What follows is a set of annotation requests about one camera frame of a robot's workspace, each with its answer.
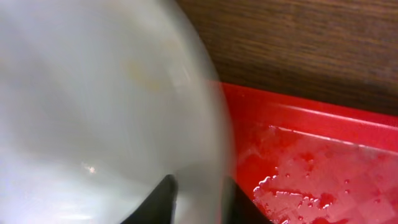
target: red plastic tray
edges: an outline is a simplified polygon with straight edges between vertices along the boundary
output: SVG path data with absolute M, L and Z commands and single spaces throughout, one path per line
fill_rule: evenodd
M 236 181 L 274 223 L 398 223 L 398 118 L 222 84 Z

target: wood grain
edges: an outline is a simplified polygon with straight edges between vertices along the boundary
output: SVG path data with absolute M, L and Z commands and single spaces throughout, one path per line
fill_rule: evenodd
M 177 2 L 222 81 L 398 115 L 398 1 Z

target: water droplet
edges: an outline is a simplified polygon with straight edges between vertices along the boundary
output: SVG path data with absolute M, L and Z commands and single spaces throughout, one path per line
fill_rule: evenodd
M 321 194 L 321 198 L 319 199 L 318 208 L 325 209 L 332 205 L 335 202 L 336 198 L 334 198 L 331 194 L 323 193 Z
M 290 223 L 290 219 L 289 218 L 282 218 L 279 222 L 279 224 L 289 224 Z

